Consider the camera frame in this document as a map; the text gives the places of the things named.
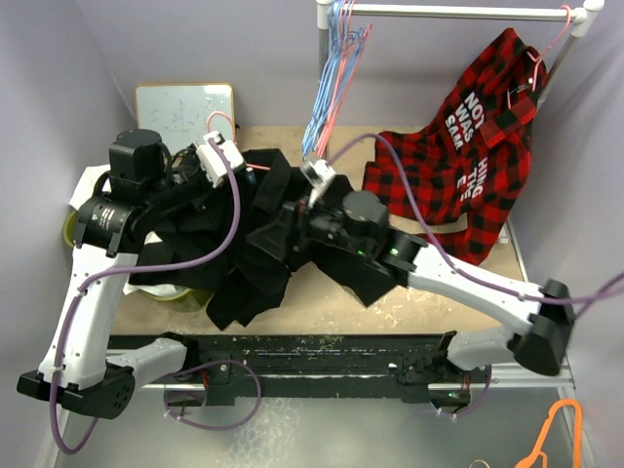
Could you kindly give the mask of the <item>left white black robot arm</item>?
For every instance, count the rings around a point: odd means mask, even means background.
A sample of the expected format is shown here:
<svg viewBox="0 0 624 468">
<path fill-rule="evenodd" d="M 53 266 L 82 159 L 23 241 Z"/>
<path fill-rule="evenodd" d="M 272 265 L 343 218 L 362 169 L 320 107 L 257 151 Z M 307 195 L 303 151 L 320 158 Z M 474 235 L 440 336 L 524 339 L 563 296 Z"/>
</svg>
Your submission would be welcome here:
<svg viewBox="0 0 624 468">
<path fill-rule="evenodd" d="M 201 256 L 138 263 L 146 237 L 161 223 L 198 209 L 223 180 L 235 179 L 227 144 L 212 133 L 173 153 L 157 132 L 146 129 L 125 131 L 110 144 L 110 188 L 97 185 L 77 212 L 71 279 L 53 340 L 38 368 L 17 384 L 23 396 L 47 402 L 51 419 L 59 410 L 114 419 L 138 387 L 167 375 L 189 382 L 199 374 L 198 342 L 176 333 L 116 358 L 108 358 L 107 347 L 130 276 L 203 266 L 229 247 L 235 224 Z"/>
</svg>

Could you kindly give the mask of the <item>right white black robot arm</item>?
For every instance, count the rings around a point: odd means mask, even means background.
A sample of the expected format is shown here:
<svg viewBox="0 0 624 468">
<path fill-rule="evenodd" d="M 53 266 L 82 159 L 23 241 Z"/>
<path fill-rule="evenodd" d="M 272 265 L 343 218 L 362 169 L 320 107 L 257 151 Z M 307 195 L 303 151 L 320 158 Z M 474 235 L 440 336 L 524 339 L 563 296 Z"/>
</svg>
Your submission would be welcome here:
<svg viewBox="0 0 624 468">
<path fill-rule="evenodd" d="M 247 237 L 285 262 L 311 254 L 317 267 L 369 306 L 396 287 L 434 293 L 496 321 L 483 331 L 444 334 L 435 374 L 455 381 L 475 368 L 515 362 L 545 376 L 560 373 L 574 326 L 565 284 L 516 281 L 457 258 L 391 226 L 389 211 L 368 191 L 352 191 L 335 207 L 287 202 Z"/>
</svg>

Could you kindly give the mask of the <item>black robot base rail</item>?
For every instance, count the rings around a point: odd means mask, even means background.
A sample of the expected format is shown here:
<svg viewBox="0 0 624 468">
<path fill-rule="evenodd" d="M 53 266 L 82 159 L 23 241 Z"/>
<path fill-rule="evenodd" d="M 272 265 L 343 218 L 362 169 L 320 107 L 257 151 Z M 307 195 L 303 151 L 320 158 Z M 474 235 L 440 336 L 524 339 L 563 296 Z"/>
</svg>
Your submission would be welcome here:
<svg viewBox="0 0 624 468">
<path fill-rule="evenodd" d="M 464 408 L 491 369 L 448 363 L 442 334 L 204 334 L 196 336 L 204 374 L 152 379 L 175 390 L 208 389 L 206 404 L 239 397 L 397 399 Z"/>
</svg>

